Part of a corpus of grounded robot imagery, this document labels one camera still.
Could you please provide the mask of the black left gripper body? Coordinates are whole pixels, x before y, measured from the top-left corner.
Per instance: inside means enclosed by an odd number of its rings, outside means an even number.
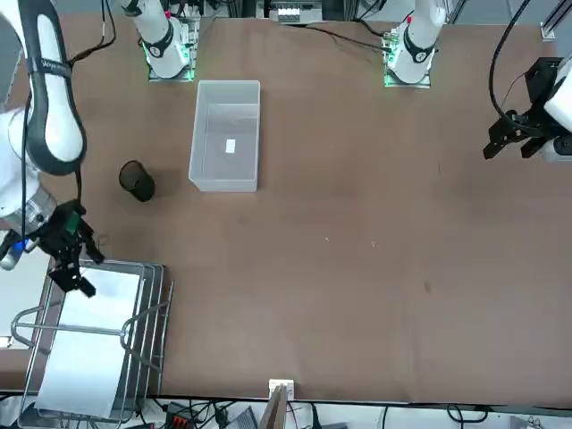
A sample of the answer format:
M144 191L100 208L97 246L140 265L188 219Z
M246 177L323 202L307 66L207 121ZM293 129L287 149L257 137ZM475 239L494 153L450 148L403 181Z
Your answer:
M544 109L556 82L562 57L540 57L525 73L530 107L523 114L507 112L521 135L551 135L563 128Z

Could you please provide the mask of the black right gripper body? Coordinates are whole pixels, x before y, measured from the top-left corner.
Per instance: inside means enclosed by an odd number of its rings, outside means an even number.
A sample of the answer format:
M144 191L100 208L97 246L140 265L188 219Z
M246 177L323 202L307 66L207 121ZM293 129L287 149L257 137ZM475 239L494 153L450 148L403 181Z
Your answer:
M81 217L86 213L79 200L58 205L50 218L37 230L39 247L58 265L68 265L80 250L78 233Z

